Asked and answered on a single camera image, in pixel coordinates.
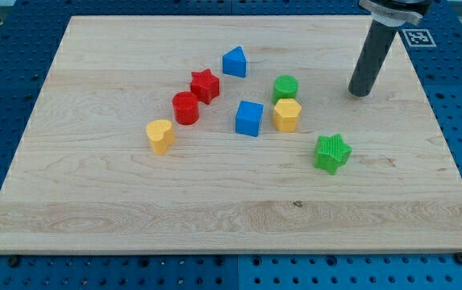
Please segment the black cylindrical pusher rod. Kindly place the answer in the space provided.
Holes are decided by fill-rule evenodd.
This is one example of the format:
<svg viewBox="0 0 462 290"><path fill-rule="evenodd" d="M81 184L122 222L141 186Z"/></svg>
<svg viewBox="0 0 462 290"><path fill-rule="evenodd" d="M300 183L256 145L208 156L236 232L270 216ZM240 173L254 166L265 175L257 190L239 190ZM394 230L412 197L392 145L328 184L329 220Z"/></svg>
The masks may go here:
<svg viewBox="0 0 462 290"><path fill-rule="evenodd" d="M376 82L385 58L397 32L376 20L371 22L355 70L348 85L348 92L355 97L368 96Z"/></svg>

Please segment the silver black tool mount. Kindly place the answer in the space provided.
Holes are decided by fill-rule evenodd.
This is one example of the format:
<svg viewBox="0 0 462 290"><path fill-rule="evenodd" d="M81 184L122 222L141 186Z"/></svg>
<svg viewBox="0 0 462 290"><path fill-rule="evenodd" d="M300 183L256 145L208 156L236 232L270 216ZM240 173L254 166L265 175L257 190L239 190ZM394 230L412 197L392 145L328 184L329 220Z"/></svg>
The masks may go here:
<svg viewBox="0 0 462 290"><path fill-rule="evenodd" d="M359 7L387 27L400 27L405 23L418 26L432 4L432 0L359 0Z"/></svg>

